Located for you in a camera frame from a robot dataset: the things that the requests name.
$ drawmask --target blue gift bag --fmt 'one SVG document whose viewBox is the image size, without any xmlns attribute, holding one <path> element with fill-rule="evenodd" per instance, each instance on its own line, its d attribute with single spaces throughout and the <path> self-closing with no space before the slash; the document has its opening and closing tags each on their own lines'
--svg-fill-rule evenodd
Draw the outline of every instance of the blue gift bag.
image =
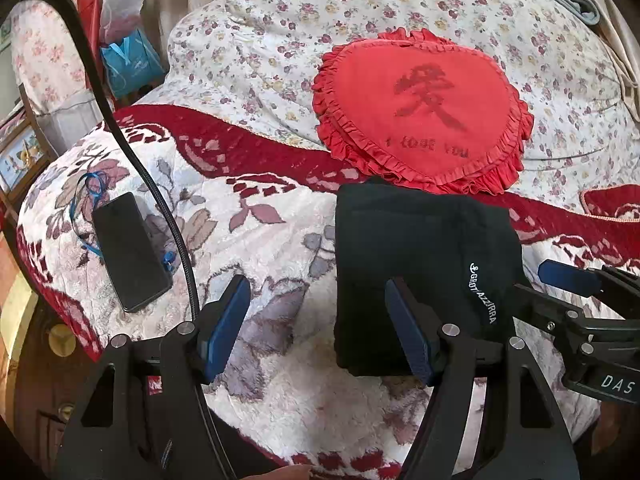
<svg viewBox="0 0 640 480">
<path fill-rule="evenodd" d="M 107 69 L 107 82 L 116 99 L 164 75 L 158 54 L 138 28 L 120 44 L 111 43 L 100 51 Z"/>
</svg>

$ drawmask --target heart-shaped cushion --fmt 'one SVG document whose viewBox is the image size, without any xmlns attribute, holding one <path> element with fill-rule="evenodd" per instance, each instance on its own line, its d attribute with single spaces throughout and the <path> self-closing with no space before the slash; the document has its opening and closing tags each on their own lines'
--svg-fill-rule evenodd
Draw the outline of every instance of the heart-shaped cushion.
<svg viewBox="0 0 640 480">
<path fill-rule="evenodd" d="M 335 158 L 434 193 L 498 194 L 517 180 L 533 116 L 484 53 L 399 28 L 322 60 L 313 105 Z"/>
</svg>

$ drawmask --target black phone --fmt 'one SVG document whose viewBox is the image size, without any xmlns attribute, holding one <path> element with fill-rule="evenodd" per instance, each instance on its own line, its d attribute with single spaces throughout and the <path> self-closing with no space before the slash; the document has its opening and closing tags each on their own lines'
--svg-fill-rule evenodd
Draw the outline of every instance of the black phone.
<svg viewBox="0 0 640 480">
<path fill-rule="evenodd" d="M 171 288 L 171 275 L 155 253 L 132 193 L 94 210 L 104 266 L 125 312 L 136 312 Z"/>
</svg>

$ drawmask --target folded black clothing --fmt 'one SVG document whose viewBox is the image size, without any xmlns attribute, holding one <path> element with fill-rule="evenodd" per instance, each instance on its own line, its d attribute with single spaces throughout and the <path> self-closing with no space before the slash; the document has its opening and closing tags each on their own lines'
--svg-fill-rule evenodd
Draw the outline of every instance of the folded black clothing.
<svg viewBox="0 0 640 480">
<path fill-rule="evenodd" d="M 443 323 L 490 340 L 514 334 L 502 298 L 529 285 L 506 209 L 379 180 L 345 184 L 335 213 L 338 366 L 353 375 L 410 375 L 385 307 L 385 283 L 404 278 Z"/>
</svg>

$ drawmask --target person's hand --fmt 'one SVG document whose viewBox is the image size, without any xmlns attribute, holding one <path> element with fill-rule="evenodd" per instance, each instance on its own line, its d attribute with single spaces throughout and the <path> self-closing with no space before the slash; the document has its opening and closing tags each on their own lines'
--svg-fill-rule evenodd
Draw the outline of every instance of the person's hand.
<svg viewBox="0 0 640 480">
<path fill-rule="evenodd" d="M 309 480 L 310 465 L 287 465 L 264 475 L 247 476 L 242 480 Z"/>
</svg>

